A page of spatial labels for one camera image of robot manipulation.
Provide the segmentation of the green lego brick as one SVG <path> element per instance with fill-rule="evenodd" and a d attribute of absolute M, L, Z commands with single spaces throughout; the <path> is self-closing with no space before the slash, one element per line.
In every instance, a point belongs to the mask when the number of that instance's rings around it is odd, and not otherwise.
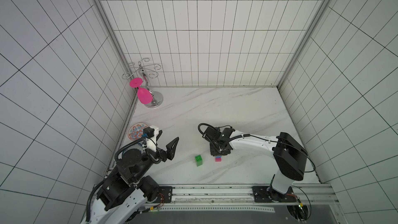
<path fill-rule="evenodd" d="M 197 167 L 200 167 L 203 165 L 203 159 L 201 155 L 195 156 L 195 163 Z"/>

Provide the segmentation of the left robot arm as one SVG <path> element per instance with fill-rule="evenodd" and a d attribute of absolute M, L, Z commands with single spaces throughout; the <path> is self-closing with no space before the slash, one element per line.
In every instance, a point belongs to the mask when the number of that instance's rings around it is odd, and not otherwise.
<path fill-rule="evenodd" d="M 179 138 L 162 150 L 157 145 L 161 134 L 157 127 L 145 128 L 140 138 L 116 151 L 116 166 L 88 196 L 84 224 L 124 224 L 171 203 L 173 188 L 146 174 L 153 165 L 174 159 Z"/>

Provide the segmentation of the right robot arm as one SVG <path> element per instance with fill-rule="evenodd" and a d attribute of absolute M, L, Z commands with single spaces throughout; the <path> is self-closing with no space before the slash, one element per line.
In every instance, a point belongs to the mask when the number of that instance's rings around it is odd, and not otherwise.
<path fill-rule="evenodd" d="M 207 123 L 200 123 L 198 131 L 209 143 L 210 154 L 214 157 L 227 156 L 233 150 L 246 150 L 274 159 L 278 171 L 267 189 L 269 198 L 289 194 L 292 184 L 304 179 L 306 164 L 311 161 L 306 149 L 285 132 L 278 136 L 258 136 L 240 132 L 230 125 L 214 127 Z"/>

